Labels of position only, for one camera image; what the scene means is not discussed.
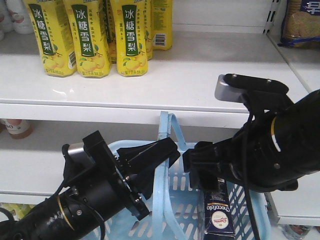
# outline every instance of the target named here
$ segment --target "barcode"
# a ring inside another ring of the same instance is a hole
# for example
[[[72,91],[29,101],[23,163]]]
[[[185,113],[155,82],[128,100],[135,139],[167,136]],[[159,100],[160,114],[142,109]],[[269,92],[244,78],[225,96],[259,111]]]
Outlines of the barcode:
[[[156,33],[154,38],[155,46],[165,46],[166,45],[166,34],[165,33]]]
[[[225,182],[225,180],[223,178],[221,178],[221,177],[218,177],[218,181],[221,182],[221,183]]]
[[[76,65],[76,53],[73,51],[69,54],[69,66],[71,69]]]

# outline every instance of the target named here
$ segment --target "plastic shopping basket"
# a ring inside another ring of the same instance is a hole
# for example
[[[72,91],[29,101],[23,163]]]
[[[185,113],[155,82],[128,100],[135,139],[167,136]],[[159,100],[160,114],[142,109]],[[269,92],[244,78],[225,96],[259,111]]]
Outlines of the plastic shopping basket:
[[[173,114],[161,112],[158,139],[169,137],[171,128],[177,138],[181,155],[195,143],[185,142],[178,121]],[[117,155],[117,149],[149,144],[144,140],[121,140],[108,146]],[[180,157],[168,168],[168,161],[163,162],[155,170],[153,194],[144,200],[150,215],[138,221],[136,217],[124,209],[105,222],[105,240],[197,240],[198,192],[190,188],[188,173],[184,173],[183,160]],[[230,209],[232,213],[235,239],[254,240],[253,230],[246,207],[245,193],[241,186],[228,182]],[[262,240],[271,237],[271,225],[267,215],[264,195],[251,191],[254,215]],[[100,237],[97,228],[82,240],[96,240]]]

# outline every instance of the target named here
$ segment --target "robotic arm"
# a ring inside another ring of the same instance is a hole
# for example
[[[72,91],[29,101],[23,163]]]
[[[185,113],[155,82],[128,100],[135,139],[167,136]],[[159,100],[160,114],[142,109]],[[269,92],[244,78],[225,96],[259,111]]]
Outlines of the robotic arm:
[[[104,222],[122,209],[138,220],[150,213],[140,194],[150,198],[155,168],[168,158],[172,165],[180,156],[177,145],[165,138],[120,148],[116,158],[98,131],[82,143],[64,145],[62,153],[61,186],[20,221],[7,214],[11,219],[0,222],[0,240],[77,240],[98,226],[104,239]]]
[[[214,191],[212,179],[221,177],[258,192],[289,191],[297,189],[298,178],[320,170],[320,90],[295,104],[288,90],[270,79],[219,77],[216,98],[243,103],[249,119],[232,138],[201,141],[183,154],[192,188]],[[77,240],[98,226],[103,239],[104,222],[120,210],[138,220],[147,216],[140,194],[150,198],[155,168],[168,158],[173,164],[177,146],[166,138],[117,152],[118,158],[98,131],[64,145],[61,186],[20,221],[2,210],[9,220],[0,222],[0,240]]]
[[[242,186],[247,178],[248,187],[257,192],[290,191],[297,189],[298,178],[320,170],[320,90],[295,104],[288,90],[270,79],[219,77],[215,97],[243,103],[254,120],[232,138],[198,142],[183,154],[192,188],[214,190],[210,179],[217,176]]]

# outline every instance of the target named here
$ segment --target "store shelf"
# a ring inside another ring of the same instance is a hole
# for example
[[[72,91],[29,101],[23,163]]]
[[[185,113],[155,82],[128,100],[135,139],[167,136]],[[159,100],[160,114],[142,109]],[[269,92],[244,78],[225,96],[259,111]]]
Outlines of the store shelf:
[[[240,128],[246,108],[214,97],[220,74],[281,81],[294,102],[307,94],[262,34],[177,31],[141,77],[120,76],[115,65],[101,79],[47,76],[33,34],[7,34],[0,55],[0,116],[9,119],[158,124],[166,110],[183,126]]]
[[[14,140],[0,133],[0,202],[38,204],[55,192],[63,180],[64,144],[75,144],[99,130],[107,144],[119,140],[156,141],[158,125],[103,122],[31,121],[33,133]],[[188,142],[218,142],[236,129],[182,126]]]
[[[320,226],[320,172],[298,179],[296,191],[274,191],[270,202],[279,224]]]
[[[279,35],[269,37],[305,89],[309,93],[320,89],[320,49],[280,47]]]

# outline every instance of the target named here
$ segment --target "product packaging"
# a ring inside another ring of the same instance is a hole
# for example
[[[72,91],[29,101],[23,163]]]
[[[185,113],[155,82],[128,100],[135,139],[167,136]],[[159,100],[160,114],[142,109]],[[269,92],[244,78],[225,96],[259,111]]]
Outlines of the product packaging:
[[[110,0],[116,30],[116,67],[126,77],[148,71],[144,0]]]
[[[5,125],[5,128],[13,139],[24,139],[33,132],[28,120],[1,119],[1,123]]]
[[[23,0],[6,0],[6,5],[13,20],[14,31],[18,34],[32,34],[34,28]]]
[[[284,225],[282,232],[288,240],[301,240],[312,228],[312,226],[306,225]]]
[[[144,0],[144,29],[145,29],[145,49],[146,54],[148,56],[148,60],[153,57],[153,47],[152,47],[152,18],[151,18],[151,1],[152,0]]]
[[[111,59],[104,26],[104,0],[63,0],[72,31],[78,72],[86,78],[109,74]]]
[[[103,0],[104,26],[106,38],[109,46],[109,54],[111,62],[117,63],[117,40],[114,15],[111,8],[110,0]]]
[[[0,207],[8,210],[15,221],[21,220],[35,205],[0,202]]]
[[[287,0],[281,42],[285,47],[320,48],[320,0]]]
[[[0,29],[5,33],[14,30],[5,0],[0,0]]]
[[[199,191],[198,240],[235,239],[227,182],[221,178],[217,181],[217,192]]]
[[[173,0],[152,0],[153,49],[168,50],[172,47],[172,10]]]
[[[62,0],[24,2],[45,72],[55,77],[72,75],[77,71],[75,48]]]

